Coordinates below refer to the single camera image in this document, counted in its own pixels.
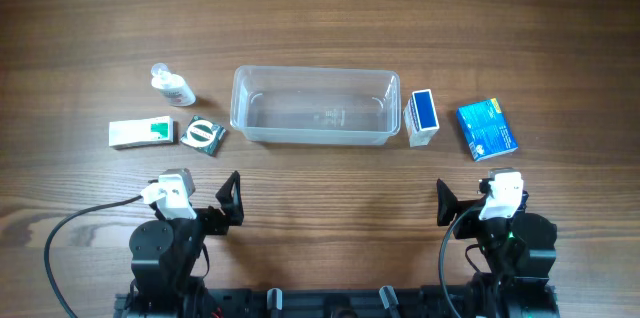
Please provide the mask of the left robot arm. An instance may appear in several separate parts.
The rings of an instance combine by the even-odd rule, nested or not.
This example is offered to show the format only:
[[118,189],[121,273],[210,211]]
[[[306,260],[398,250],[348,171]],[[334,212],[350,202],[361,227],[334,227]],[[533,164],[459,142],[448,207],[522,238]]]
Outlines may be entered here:
[[202,276],[192,274],[200,257],[210,261],[204,243],[244,220],[240,174],[231,173],[215,194],[218,208],[195,208],[195,185],[186,168],[169,169],[141,191],[155,218],[134,230],[129,240],[134,275],[116,317],[221,317],[221,304]]

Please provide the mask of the clear plastic container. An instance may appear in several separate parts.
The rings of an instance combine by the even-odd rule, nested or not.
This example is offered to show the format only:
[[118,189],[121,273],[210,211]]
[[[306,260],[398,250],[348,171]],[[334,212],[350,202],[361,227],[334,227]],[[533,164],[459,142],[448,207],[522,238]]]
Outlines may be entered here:
[[231,126],[266,143],[379,146],[401,128],[394,71],[292,66],[239,67]]

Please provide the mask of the white green Panadol box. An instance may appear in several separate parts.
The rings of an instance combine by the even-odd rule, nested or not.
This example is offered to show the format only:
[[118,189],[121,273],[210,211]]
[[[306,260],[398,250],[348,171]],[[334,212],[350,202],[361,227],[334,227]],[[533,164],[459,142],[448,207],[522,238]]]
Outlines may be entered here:
[[108,133],[113,149],[170,144],[174,142],[174,121],[170,116],[113,121]]

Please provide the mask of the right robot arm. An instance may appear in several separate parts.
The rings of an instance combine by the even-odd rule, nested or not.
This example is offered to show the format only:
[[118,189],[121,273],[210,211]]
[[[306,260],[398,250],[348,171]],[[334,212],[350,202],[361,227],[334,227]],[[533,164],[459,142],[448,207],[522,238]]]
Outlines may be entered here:
[[[558,317],[560,315],[549,273],[557,254],[557,226],[545,217],[528,213],[528,193],[509,217],[482,218],[495,178],[479,182],[483,197],[460,201],[442,180],[436,181],[437,224],[447,228],[438,254],[439,294],[433,299],[440,317]],[[488,265],[487,272],[473,265],[474,275],[456,292],[445,278],[445,258],[452,239],[474,239]]]

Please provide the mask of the blue Vicks lozenge box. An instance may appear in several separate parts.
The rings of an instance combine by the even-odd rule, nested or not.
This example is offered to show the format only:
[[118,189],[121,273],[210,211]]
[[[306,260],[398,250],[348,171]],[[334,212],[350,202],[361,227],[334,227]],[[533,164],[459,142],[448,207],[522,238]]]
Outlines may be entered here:
[[496,98],[459,107],[456,117],[476,162],[512,153],[519,147]]

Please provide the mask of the white box with blue panel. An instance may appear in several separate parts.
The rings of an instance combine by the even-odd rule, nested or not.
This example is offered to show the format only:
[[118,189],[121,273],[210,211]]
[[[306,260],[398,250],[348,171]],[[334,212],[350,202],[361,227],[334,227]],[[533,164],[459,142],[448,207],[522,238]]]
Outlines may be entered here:
[[406,130],[411,147],[427,146],[440,125],[430,89],[411,93],[404,109]]

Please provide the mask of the green Zam-Buk ointment box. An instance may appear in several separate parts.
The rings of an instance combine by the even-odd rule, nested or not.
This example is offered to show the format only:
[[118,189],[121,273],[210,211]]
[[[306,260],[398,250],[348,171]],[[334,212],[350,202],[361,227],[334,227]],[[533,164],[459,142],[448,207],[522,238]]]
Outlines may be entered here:
[[196,151],[214,157],[227,130],[202,116],[194,115],[180,137],[180,142]]

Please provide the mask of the white bottle with clear cap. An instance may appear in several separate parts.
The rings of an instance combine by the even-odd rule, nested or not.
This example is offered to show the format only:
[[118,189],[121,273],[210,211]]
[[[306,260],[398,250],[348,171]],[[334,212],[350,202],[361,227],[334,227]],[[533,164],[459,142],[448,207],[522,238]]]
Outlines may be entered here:
[[182,76],[172,73],[165,63],[156,63],[151,68],[151,86],[156,89],[170,105],[190,106],[196,102],[196,96]]

